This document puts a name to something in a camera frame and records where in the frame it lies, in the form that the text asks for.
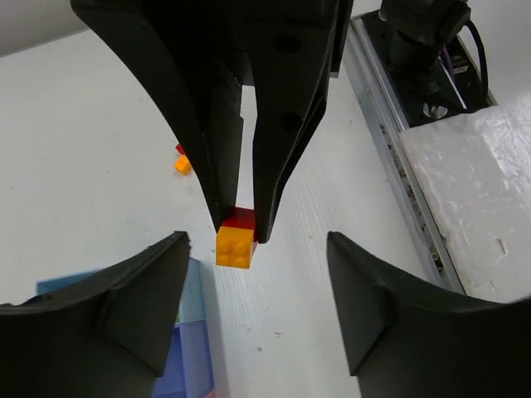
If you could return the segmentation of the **red yellow lego piece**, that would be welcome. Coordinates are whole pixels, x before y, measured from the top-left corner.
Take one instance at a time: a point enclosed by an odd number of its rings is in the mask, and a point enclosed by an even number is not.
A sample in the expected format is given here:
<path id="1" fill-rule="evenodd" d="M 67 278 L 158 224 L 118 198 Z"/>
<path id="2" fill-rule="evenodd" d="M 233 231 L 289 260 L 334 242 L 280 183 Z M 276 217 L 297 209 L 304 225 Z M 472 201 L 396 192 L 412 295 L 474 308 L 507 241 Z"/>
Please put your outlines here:
<path id="1" fill-rule="evenodd" d="M 216 238 L 216 265 L 249 269 L 257 247 L 255 212 L 234 207 Z"/>

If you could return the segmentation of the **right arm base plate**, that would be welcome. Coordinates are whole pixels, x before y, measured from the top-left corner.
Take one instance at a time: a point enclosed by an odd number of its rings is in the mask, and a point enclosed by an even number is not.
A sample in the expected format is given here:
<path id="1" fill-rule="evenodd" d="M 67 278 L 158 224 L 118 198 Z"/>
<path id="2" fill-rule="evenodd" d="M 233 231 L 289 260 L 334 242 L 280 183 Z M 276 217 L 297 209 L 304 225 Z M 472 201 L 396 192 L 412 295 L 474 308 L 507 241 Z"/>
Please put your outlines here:
<path id="1" fill-rule="evenodd" d="M 466 1 L 383 1 L 359 18 L 409 128 L 494 105 Z"/>

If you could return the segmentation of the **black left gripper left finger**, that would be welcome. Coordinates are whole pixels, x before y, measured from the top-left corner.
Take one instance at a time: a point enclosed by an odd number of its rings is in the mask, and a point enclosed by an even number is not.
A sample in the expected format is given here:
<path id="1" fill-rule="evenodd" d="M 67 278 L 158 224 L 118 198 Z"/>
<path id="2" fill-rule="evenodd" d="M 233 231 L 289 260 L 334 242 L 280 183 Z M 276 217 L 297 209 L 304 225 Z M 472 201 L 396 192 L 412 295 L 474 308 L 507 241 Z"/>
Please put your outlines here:
<path id="1" fill-rule="evenodd" d="M 176 231 L 89 277 L 1 307 L 4 397 L 149 397 L 188 270 Z"/>

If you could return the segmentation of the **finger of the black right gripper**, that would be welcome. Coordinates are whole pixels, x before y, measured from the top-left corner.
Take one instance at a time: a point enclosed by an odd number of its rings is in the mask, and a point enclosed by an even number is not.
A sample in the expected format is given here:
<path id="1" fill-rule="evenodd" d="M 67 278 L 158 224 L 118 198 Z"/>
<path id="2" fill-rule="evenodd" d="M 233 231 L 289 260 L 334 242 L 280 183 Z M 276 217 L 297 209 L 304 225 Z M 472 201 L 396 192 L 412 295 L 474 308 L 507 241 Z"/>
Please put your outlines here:
<path id="1" fill-rule="evenodd" d="M 250 1 L 248 56 L 256 92 L 256 234 L 266 243 L 291 173 L 322 120 L 339 72 L 350 1 Z"/>
<path id="2" fill-rule="evenodd" d="M 147 91 L 197 174 L 219 229 L 236 203 L 241 86 L 194 1 L 73 1 L 71 8 Z"/>

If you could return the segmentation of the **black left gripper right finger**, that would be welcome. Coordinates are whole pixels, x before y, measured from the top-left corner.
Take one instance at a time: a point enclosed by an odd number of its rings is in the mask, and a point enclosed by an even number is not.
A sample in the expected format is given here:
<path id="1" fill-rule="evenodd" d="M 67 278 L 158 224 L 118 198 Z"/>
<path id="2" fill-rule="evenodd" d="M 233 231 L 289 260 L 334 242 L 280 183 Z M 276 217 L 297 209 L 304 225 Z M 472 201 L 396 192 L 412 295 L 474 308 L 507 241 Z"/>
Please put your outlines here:
<path id="1" fill-rule="evenodd" d="M 527 397 L 530 301 L 493 303 L 409 274 L 339 232 L 327 262 L 364 397 Z"/>

